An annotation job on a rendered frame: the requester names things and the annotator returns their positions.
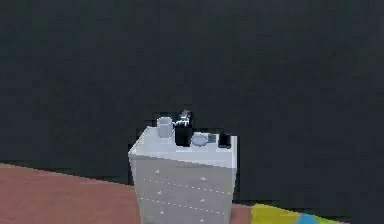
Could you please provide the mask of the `grey mug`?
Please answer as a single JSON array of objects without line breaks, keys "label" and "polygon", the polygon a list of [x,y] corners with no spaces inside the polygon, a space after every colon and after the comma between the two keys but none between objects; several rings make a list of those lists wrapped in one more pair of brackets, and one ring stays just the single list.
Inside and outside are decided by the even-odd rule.
[{"label": "grey mug", "polygon": [[170,117],[157,119],[157,131],[160,138],[169,138],[173,133],[173,120]]}]

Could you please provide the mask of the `small black box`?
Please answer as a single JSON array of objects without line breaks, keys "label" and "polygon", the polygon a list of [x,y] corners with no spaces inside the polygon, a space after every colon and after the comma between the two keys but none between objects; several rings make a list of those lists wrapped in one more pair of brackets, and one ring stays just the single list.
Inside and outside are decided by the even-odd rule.
[{"label": "small black box", "polygon": [[219,148],[231,148],[231,135],[228,133],[220,133],[218,138],[218,147]]}]

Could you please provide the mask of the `white chest of drawers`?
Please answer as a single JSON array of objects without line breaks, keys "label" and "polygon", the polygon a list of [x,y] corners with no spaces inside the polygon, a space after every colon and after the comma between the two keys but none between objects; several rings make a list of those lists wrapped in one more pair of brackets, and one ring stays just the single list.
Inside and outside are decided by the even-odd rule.
[{"label": "white chest of drawers", "polygon": [[229,224],[237,173],[230,148],[214,141],[181,147],[146,127],[128,156],[141,224]]}]

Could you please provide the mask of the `yellow and blue cloth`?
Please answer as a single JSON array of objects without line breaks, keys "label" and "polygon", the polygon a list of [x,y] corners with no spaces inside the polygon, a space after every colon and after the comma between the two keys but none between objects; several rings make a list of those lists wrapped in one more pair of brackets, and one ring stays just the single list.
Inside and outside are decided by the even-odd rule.
[{"label": "yellow and blue cloth", "polygon": [[251,224],[348,224],[265,204],[255,204],[250,214]]}]

